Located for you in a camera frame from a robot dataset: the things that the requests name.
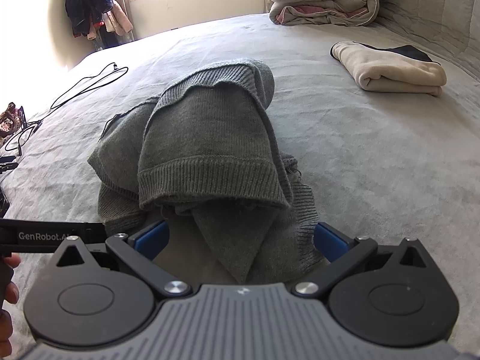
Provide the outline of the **grey knit sweater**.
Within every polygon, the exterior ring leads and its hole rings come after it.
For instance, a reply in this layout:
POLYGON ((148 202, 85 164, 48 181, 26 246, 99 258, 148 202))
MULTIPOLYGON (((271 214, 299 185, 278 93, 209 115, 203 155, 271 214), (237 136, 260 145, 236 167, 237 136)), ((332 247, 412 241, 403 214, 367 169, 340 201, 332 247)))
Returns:
POLYGON ((238 284, 296 280, 321 261, 313 192, 281 152, 267 109, 275 82, 254 59, 214 63, 115 115, 89 165, 106 231, 153 215, 198 236, 238 284))

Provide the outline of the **hanging dark clothes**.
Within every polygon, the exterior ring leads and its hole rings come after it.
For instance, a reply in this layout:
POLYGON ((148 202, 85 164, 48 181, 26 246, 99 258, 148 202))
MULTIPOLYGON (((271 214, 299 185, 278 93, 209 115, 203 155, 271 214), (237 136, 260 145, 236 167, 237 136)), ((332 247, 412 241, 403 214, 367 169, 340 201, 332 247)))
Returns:
POLYGON ((75 38, 84 37, 97 49, 117 47, 134 39, 125 0, 65 0, 75 38))

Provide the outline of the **grey bed sheet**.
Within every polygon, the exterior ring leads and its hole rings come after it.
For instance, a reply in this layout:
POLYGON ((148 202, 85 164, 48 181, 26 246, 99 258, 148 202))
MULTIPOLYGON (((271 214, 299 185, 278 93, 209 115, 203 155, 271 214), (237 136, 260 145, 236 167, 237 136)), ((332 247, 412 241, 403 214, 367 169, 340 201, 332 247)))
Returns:
POLYGON ((112 116, 160 94, 204 65, 252 58, 276 82, 268 109, 283 152, 295 156, 320 219, 340 231, 394 243, 421 240, 460 302, 451 336, 479 351, 479 80, 444 58, 440 97, 361 90, 330 56, 339 41, 378 48, 405 39, 381 26, 281 27, 265 15, 196 24, 94 53, 41 88, 41 68, 14 72, 27 111, 44 111, 65 89, 108 63, 117 82, 50 116, 1 178, 13 219, 94 222, 99 181, 87 159, 112 116))

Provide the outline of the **floral pouch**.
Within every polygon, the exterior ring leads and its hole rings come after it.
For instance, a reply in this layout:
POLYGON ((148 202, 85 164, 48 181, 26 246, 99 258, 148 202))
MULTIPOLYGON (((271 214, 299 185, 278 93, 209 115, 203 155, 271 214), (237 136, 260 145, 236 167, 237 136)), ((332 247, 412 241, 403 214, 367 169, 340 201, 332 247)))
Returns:
POLYGON ((8 138, 27 125, 24 108, 17 108, 14 102, 10 102, 7 109, 1 113, 1 139, 8 138))

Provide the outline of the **folded beige garment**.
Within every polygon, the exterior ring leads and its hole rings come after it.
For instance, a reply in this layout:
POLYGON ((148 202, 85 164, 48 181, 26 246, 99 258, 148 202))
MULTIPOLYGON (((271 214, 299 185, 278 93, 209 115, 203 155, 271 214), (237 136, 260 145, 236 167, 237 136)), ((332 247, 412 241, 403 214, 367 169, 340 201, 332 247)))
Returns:
POLYGON ((379 49, 354 41, 341 41, 330 55, 368 92, 439 96, 448 82, 440 63, 414 46, 379 49))

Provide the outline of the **grey quilted headboard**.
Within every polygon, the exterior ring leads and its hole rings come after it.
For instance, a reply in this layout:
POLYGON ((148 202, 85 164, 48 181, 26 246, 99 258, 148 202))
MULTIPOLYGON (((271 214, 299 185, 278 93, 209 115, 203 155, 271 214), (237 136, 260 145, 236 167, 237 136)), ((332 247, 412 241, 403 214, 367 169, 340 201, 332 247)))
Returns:
POLYGON ((377 22, 479 78, 479 0, 380 0, 377 22))

